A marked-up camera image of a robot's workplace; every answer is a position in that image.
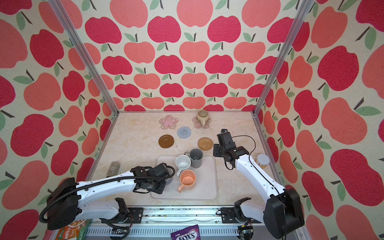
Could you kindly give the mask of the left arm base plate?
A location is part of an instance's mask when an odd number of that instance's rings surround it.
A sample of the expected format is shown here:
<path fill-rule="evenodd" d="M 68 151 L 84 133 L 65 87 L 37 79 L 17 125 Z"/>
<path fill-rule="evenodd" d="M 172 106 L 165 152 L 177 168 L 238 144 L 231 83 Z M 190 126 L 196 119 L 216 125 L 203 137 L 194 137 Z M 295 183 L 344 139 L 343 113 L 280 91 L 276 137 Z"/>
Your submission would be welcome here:
<path fill-rule="evenodd" d="M 140 224 L 143 218 L 144 208 L 128 208 L 128 223 L 130 224 Z"/>

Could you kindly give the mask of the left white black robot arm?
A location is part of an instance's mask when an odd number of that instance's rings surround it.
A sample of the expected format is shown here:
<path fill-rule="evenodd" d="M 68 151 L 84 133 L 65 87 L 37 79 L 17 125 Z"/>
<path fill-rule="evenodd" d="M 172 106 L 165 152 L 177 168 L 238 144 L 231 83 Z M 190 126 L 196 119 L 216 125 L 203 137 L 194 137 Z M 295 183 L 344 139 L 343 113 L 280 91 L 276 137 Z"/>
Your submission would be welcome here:
<path fill-rule="evenodd" d="M 156 167 L 137 166 L 123 174 L 96 181 L 63 181 L 47 198 L 47 206 L 39 221 L 48 230 L 58 230 L 69 224 L 88 219 L 100 219 L 106 224 L 123 224 L 133 217 L 125 200 L 101 199 L 125 192 L 162 194 L 167 180 L 176 173 L 174 167 L 160 163 Z"/>

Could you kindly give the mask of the beige mug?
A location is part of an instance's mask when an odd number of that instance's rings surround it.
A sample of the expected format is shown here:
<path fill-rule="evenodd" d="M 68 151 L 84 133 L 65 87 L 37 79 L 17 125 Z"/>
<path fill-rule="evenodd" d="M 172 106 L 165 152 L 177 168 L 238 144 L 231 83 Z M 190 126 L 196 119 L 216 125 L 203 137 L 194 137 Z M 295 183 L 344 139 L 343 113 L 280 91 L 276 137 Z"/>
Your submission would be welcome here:
<path fill-rule="evenodd" d="M 209 112 L 206 110 L 200 110 L 198 111 L 196 115 L 196 119 L 198 123 L 203 127 L 206 127 L 209 124 L 210 115 Z"/>

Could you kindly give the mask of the grey round woven coaster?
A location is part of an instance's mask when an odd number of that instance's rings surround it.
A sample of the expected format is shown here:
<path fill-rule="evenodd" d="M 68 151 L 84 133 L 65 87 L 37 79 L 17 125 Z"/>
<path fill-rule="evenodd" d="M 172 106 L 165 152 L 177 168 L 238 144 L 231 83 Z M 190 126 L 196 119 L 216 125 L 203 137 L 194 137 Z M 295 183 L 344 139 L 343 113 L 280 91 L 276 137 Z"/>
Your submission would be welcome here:
<path fill-rule="evenodd" d="M 177 135 L 181 139 L 187 139 L 191 136 L 192 130 L 189 127 L 180 127 L 177 131 Z"/>

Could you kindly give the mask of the white mug purple handle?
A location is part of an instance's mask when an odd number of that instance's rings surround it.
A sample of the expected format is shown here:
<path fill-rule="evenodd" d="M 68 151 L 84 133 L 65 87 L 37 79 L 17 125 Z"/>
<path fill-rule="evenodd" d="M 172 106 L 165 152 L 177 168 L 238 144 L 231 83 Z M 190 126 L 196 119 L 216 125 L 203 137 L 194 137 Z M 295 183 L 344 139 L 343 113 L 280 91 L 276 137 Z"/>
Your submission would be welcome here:
<path fill-rule="evenodd" d="M 166 180 L 166 186 L 170 185 L 173 182 L 174 177 Z"/>

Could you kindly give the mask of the brown round wooden coaster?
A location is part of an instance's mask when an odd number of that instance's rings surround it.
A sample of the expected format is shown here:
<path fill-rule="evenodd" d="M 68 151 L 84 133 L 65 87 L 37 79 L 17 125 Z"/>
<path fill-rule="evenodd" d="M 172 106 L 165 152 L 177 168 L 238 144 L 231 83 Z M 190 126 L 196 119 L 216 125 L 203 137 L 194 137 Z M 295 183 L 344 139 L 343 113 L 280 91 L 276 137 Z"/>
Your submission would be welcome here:
<path fill-rule="evenodd" d="M 164 149 L 172 147 L 174 142 L 175 142 L 174 137 L 171 135 L 163 135 L 159 138 L 159 141 L 158 141 L 159 146 Z"/>

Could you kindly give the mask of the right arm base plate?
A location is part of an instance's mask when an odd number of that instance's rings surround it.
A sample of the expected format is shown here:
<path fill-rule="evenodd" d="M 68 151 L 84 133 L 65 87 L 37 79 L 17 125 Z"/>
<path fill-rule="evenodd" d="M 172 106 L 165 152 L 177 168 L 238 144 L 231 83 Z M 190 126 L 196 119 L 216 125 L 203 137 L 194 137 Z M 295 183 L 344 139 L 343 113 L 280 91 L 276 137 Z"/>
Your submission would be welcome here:
<path fill-rule="evenodd" d="M 252 218 L 246 218 L 244 214 L 242 213 L 240 207 L 230 207 L 230 208 L 220 208 L 216 212 L 217 216 L 220 216 L 222 218 L 223 224 L 241 224 L 241 225 L 247 225 L 247 224 L 260 224 L 261 222 L 254 220 Z"/>

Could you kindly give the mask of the pink flower coaster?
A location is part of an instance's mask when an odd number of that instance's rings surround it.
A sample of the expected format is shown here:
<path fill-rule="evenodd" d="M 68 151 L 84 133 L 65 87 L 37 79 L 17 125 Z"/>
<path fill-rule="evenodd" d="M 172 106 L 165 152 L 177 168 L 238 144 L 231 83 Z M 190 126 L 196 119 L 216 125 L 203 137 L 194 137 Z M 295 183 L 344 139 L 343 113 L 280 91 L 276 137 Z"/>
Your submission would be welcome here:
<path fill-rule="evenodd" d="M 179 119 L 174 118 L 172 115 L 167 115 L 159 120 L 162 130 L 175 129 L 177 127 L 178 122 Z"/>
<path fill-rule="evenodd" d="M 193 121 L 194 127 L 196 129 L 208 129 L 210 127 L 210 123 L 212 122 L 212 119 L 209 119 L 208 122 L 204 126 L 201 125 L 201 123 L 197 120 L 196 117 L 193 117 L 192 121 Z"/>

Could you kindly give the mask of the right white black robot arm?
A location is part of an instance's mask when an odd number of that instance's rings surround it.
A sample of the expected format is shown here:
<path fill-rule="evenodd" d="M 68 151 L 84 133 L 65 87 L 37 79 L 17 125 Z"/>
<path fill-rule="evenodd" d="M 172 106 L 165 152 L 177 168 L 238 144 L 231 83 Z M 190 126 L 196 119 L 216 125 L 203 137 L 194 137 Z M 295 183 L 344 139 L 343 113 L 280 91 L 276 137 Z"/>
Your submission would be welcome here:
<path fill-rule="evenodd" d="M 305 224 L 299 194 L 273 180 L 244 147 L 236 147 L 234 143 L 215 144 L 213 155 L 224 158 L 226 163 L 241 172 L 265 202 L 264 207 L 257 206 L 249 197 L 235 202 L 234 213 L 238 222 L 248 223 L 251 219 L 261 222 L 275 239 L 281 239 Z"/>

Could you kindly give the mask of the tan round rattan coaster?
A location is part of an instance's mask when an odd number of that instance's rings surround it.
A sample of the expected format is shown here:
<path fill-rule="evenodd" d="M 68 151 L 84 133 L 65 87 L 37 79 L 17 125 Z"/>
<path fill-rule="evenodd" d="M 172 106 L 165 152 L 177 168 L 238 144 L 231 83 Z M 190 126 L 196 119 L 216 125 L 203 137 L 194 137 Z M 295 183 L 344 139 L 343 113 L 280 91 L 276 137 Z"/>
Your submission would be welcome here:
<path fill-rule="evenodd" d="M 202 151 L 209 151 L 213 148 L 214 143 L 210 138 L 203 137 L 198 140 L 198 147 Z"/>

